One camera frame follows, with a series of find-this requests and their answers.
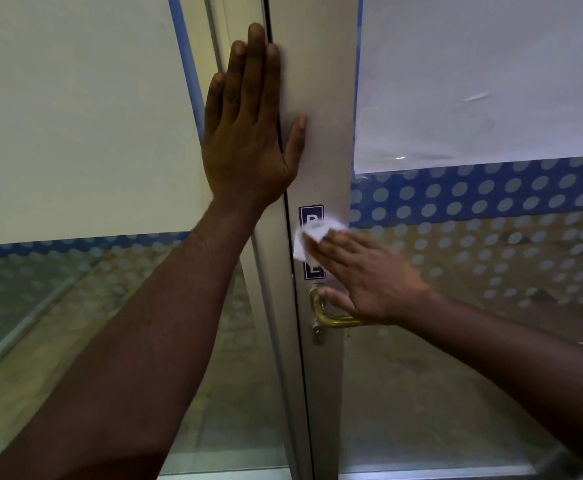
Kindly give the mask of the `person's left hand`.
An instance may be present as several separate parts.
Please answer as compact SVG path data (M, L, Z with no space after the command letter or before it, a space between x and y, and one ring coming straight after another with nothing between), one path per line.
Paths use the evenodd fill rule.
M281 90L281 55L266 40L266 61L261 103L256 120L241 117L241 88L247 41L231 45L223 93L222 119L214 135L202 137L202 162L213 200L225 207L262 214L294 181L278 139Z

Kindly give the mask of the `person's right hand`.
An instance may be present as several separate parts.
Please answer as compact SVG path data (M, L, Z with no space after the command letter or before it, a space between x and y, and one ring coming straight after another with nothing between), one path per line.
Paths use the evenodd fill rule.
M305 240L305 246L344 290L365 288L363 307L367 317L356 319L418 332L431 324L434 293L390 247L348 230L331 231L320 243Z

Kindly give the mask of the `white tissue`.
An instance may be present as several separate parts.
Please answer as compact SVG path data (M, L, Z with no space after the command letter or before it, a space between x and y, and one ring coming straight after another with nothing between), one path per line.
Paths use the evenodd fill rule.
M305 240L320 243L326 238L329 232L342 231L348 226L333 217L311 218L302 224L294 234L293 257L299 262L303 262L312 267L319 267L319 262L310 255L305 246Z

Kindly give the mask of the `person's right forearm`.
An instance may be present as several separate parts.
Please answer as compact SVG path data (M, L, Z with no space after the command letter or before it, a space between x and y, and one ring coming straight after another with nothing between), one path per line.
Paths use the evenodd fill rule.
M583 460L583 345L446 298L413 295L397 322L489 379Z

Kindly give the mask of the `person's left forearm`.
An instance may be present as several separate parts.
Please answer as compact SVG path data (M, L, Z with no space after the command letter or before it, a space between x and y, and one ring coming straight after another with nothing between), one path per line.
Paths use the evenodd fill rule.
M0 480L158 480L262 199L214 197L0 453Z

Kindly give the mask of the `blue tape strip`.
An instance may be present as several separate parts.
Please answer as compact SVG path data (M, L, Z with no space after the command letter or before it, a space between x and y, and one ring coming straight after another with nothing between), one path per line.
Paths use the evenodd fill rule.
M204 132L204 101L180 0L168 0L199 140Z

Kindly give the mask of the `blue door sign sticker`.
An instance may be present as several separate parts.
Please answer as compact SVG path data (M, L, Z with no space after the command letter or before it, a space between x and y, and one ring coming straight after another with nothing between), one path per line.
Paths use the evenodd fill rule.
M325 208L323 205L311 205L298 208L299 222L305 225L315 220L325 217ZM325 270L319 265L311 265L308 262L303 263L303 275L306 281L322 280L326 277Z

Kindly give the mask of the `white paper sheet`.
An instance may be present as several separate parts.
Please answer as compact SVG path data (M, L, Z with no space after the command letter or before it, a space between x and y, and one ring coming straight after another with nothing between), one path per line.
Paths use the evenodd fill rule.
M209 199L168 0L0 0L0 244L189 231Z
M358 175L583 157L583 0L362 0Z

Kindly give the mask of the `blue dotted window film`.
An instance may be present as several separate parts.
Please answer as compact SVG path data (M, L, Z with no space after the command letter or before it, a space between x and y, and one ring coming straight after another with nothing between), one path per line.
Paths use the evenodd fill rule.
M477 302L583 307L583 157L355 177L350 226Z
M109 235L0 244L0 304L8 297L26 303L40 300L95 270L96 280L139 282L189 231Z

